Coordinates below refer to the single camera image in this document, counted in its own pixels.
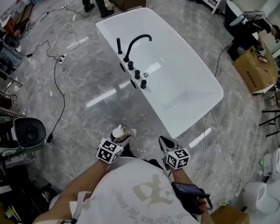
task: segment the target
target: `black faucet handle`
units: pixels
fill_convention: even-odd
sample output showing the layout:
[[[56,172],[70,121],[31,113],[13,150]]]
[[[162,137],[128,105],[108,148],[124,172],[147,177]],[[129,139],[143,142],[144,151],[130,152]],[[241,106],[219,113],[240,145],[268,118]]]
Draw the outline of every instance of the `black faucet handle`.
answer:
[[[122,54],[121,45],[120,45],[120,39],[117,38],[116,41],[117,41],[118,54]]]
[[[135,79],[140,79],[140,70],[135,70]]]
[[[146,88],[146,83],[147,83],[146,80],[141,80],[141,85],[140,85],[140,87],[141,87],[142,89],[145,89],[145,88]]]
[[[134,62],[129,61],[129,63],[127,64],[129,70],[133,70],[134,69]]]

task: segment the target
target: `marble floor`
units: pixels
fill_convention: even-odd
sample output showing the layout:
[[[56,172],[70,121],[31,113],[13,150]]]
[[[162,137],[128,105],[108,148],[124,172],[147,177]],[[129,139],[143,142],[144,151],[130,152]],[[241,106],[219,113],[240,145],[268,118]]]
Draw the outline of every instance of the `marble floor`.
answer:
[[[65,3],[69,3],[70,9],[85,14],[81,0],[46,0],[34,7],[32,21],[43,12],[59,9]],[[232,36],[223,26],[222,15],[211,14],[206,5],[187,0],[147,0],[147,7],[169,23],[215,72],[219,54],[232,41]],[[69,38],[68,33],[64,33],[69,28],[64,20],[68,16],[72,16],[71,11],[55,11],[43,21],[38,21],[21,39],[22,52],[32,53],[37,45],[48,40],[51,45],[49,55],[62,55]],[[137,137],[131,143],[131,150],[136,156],[159,161],[162,158],[157,140],[160,135],[167,135],[167,131],[149,103],[136,93],[131,84],[119,88],[119,84],[126,80],[122,71],[106,60],[95,27],[100,20],[96,6],[90,17],[77,14],[75,21],[69,21],[77,39],[88,37],[88,40],[69,52],[64,63],[56,67],[56,80],[65,95],[66,107],[52,142],[29,165],[59,189],[64,189],[69,181],[95,162],[98,143],[107,131],[118,124],[137,129]],[[70,45],[75,42],[72,34]],[[54,83],[55,60],[45,55],[47,49],[45,44],[32,57],[24,58],[13,76],[24,83],[17,92],[18,99],[22,101],[18,110],[40,119],[49,134],[60,116],[63,99]],[[227,52],[219,61],[217,79],[224,90],[224,98],[213,112],[222,132],[226,157],[231,163],[233,181],[238,182],[241,178],[242,185],[231,182],[220,133],[210,113],[208,127],[212,127],[212,132],[205,139],[204,165],[195,183],[211,194],[215,208],[222,199],[240,203],[234,198],[236,192],[248,180],[257,179],[259,160],[277,145],[275,136],[265,137],[272,128],[259,127],[261,119],[265,119],[261,115],[265,107],[263,98],[249,92]],[[114,94],[87,107],[88,102],[114,88]],[[205,123],[206,115],[176,140],[189,148],[188,144],[203,133]],[[191,161],[186,172],[193,179],[192,166],[202,162],[203,141],[190,153]]]

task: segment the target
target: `chair leg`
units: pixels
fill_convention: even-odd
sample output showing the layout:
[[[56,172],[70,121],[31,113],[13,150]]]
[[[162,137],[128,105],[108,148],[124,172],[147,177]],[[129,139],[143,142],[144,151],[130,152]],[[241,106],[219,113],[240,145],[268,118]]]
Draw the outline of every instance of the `chair leg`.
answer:
[[[263,110],[262,113],[276,113],[280,112],[280,110]]]
[[[274,133],[267,134],[266,137],[272,136],[272,135],[277,134],[277,133],[280,133],[280,132],[279,132],[279,131],[276,131],[276,132],[274,132]]]
[[[262,125],[265,125],[265,124],[267,124],[267,123],[270,123],[271,121],[273,121],[273,120],[275,120],[275,119],[277,119],[277,118],[279,118],[279,117],[280,117],[280,114],[277,115],[276,117],[272,118],[272,119],[267,120],[266,122],[261,123],[259,126],[262,126]]]

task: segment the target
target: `white bathtub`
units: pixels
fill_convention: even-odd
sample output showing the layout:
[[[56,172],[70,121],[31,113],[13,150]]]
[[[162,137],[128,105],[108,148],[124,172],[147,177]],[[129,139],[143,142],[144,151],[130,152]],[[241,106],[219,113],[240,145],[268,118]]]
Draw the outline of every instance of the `white bathtub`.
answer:
[[[223,98],[222,87],[197,53],[151,9],[122,13],[96,26],[114,66],[124,66],[172,138],[190,128]],[[151,35],[152,41],[142,38],[133,45],[129,58],[134,70],[130,71],[123,58],[130,42],[142,34]],[[134,79],[135,70],[140,70],[141,79]],[[147,81],[145,89],[140,88],[142,79]]]

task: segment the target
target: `white toilet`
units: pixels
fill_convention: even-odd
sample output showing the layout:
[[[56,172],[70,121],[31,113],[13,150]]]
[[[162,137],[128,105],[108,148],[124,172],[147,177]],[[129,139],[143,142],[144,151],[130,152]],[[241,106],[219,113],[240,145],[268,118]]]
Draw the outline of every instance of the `white toilet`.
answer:
[[[274,213],[280,207],[279,200],[267,194],[264,182],[250,182],[245,185],[243,204],[248,210],[263,214]]]
[[[263,163],[264,176],[280,180],[280,148],[277,148],[273,153],[266,154]]]

